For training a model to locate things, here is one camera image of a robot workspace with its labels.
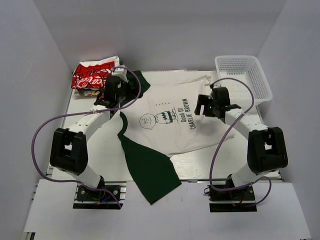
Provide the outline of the white green raglan t-shirt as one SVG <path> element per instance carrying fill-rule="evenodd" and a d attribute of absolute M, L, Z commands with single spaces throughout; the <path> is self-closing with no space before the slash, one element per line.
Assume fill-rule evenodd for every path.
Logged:
<path fill-rule="evenodd" d="M 235 131 L 217 118 L 194 113 L 198 96 L 209 89 L 208 75 L 152 84 L 137 70 L 127 78 L 141 84 L 142 96 L 121 105 L 117 136 L 132 179 L 154 204 L 181 185 L 172 156 L 215 146 Z"/>

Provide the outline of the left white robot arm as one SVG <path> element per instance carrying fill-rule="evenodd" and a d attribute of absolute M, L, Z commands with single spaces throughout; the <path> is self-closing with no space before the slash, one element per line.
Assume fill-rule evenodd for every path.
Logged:
<path fill-rule="evenodd" d="M 88 164 L 87 141 L 121 109 L 123 101 L 128 100 L 131 105 L 141 96 L 142 84 L 138 77 L 135 81 L 131 83 L 117 75 L 108 76 L 91 111 L 70 127 L 57 128 L 53 134 L 50 165 L 89 187 L 88 193 L 96 200 L 105 196 L 106 187 L 101 183 L 102 177 Z"/>

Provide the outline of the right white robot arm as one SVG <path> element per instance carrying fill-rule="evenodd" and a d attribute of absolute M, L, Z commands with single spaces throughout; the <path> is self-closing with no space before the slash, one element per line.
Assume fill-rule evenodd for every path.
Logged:
<path fill-rule="evenodd" d="M 236 200 L 243 195 L 244 188 L 264 179 L 271 172 L 287 167 L 288 155 L 282 129 L 251 122 L 246 110 L 231 104 L 226 87 L 213 87 L 210 95 L 198 95 L 194 113 L 217 118 L 229 126 L 213 154 L 210 173 L 231 130 L 237 130 L 247 140 L 246 164 L 227 178 L 225 187 L 212 185 L 214 191 L 226 192 L 229 198 Z"/>

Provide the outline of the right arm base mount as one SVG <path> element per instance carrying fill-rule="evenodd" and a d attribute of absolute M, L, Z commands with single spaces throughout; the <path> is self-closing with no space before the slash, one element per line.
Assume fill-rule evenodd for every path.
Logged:
<path fill-rule="evenodd" d="M 203 193 L 208 196 L 211 213 L 256 212 L 256 198 L 252 186 L 232 190 L 217 191 L 208 185 Z"/>

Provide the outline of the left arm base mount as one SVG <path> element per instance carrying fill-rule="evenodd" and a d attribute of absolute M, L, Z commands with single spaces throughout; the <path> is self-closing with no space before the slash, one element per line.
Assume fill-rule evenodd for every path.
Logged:
<path fill-rule="evenodd" d="M 125 201 L 127 184 L 125 182 L 105 182 L 105 188 L 110 191 L 122 206 Z M 92 191 L 78 185 L 73 201 L 74 209 L 87 210 L 119 210 L 120 207 L 110 193 Z"/>

